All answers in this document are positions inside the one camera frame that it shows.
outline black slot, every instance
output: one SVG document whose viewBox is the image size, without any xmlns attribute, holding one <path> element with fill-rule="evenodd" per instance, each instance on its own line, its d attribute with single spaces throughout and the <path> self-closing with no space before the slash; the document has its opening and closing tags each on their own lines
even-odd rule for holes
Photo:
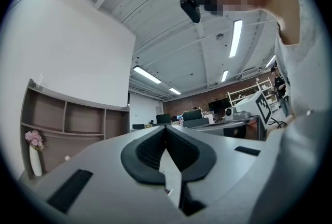
<svg viewBox="0 0 332 224">
<path fill-rule="evenodd" d="M 187 184 L 182 182 L 178 208 L 181 209 L 186 216 L 190 216 L 199 210 L 204 209 L 205 205 L 198 200 L 193 200 Z"/>
<path fill-rule="evenodd" d="M 242 153 L 249 154 L 249 155 L 253 155 L 253 156 L 258 156 L 260 153 L 260 150 L 248 148 L 248 147 L 237 147 L 235 150 L 242 152 Z"/>
<path fill-rule="evenodd" d="M 85 185 L 90 180 L 92 172 L 77 170 L 47 201 L 51 206 L 67 213 Z"/>
</svg>

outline ceiling light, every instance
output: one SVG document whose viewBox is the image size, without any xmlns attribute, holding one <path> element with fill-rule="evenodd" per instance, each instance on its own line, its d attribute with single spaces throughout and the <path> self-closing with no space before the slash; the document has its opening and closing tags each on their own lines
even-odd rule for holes
<svg viewBox="0 0 332 224">
<path fill-rule="evenodd" d="M 226 80 L 227 74 L 228 74 L 228 70 L 225 70 L 223 73 L 222 82 L 224 82 Z"/>
<path fill-rule="evenodd" d="M 175 94 L 180 95 L 181 93 L 178 92 L 176 89 L 171 88 L 170 91 L 173 91 Z"/>
<path fill-rule="evenodd" d="M 140 66 L 135 66 L 134 68 L 134 71 L 136 71 L 137 73 L 140 73 L 142 76 L 145 76 L 147 77 L 148 79 L 152 80 L 153 82 L 159 84 L 161 83 L 161 81 L 154 77 L 153 75 L 151 75 L 148 71 L 145 71 L 143 68 L 141 68 Z"/>
<path fill-rule="evenodd" d="M 270 62 L 268 62 L 268 64 L 265 66 L 265 68 L 268 67 L 270 65 L 270 63 L 272 63 L 272 61 L 274 60 L 274 58 L 275 58 L 275 55 L 271 58 Z"/>
<path fill-rule="evenodd" d="M 240 41 L 240 36 L 241 36 L 241 30 L 242 30 L 242 20 L 237 20 L 234 21 L 233 24 L 233 39 L 232 39 L 232 45 L 230 47 L 230 53 L 229 57 L 235 56 L 238 46 L 239 46 L 239 41 Z"/>
</svg>

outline brick wall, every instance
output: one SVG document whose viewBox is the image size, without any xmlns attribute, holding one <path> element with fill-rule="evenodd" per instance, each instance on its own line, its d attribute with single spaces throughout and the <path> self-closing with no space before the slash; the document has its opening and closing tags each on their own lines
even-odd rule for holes
<svg viewBox="0 0 332 224">
<path fill-rule="evenodd" d="M 259 78 L 259 82 L 263 82 L 270 78 L 273 82 L 273 76 L 270 72 L 264 73 L 262 75 L 256 76 Z M 253 86 L 256 84 L 256 77 L 244 80 L 238 83 L 234 83 L 219 89 L 208 91 L 205 93 L 193 95 L 190 97 L 185 97 L 178 100 L 173 100 L 163 103 L 164 114 L 170 114 L 171 116 L 181 115 L 184 111 L 192 110 L 194 107 L 201 107 L 203 111 L 209 111 L 209 102 L 213 102 L 215 99 L 224 99 L 226 98 L 227 91 L 235 92 L 247 87 Z M 241 92 L 241 95 L 249 95 L 253 90 L 246 92 Z"/>
</svg>

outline black camera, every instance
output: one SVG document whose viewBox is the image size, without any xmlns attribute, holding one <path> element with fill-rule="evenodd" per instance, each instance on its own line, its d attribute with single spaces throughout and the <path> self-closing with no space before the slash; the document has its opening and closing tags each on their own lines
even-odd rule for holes
<svg viewBox="0 0 332 224">
<path fill-rule="evenodd" d="M 194 23 L 201 21 L 201 12 L 197 0 L 180 0 L 180 6 Z"/>
</svg>

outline white vase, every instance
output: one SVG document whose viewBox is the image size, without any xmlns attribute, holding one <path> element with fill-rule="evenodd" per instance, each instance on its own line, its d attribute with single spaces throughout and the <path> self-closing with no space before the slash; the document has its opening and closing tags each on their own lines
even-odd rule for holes
<svg viewBox="0 0 332 224">
<path fill-rule="evenodd" d="M 29 146 L 29 153 L 30 153 L 30 163 L 33 170 L 33 173 L 36 176 L 42 176 L 42 166 L 39 160 L 38 151 L 35 150 L 32 146 Z"/>
</svg>

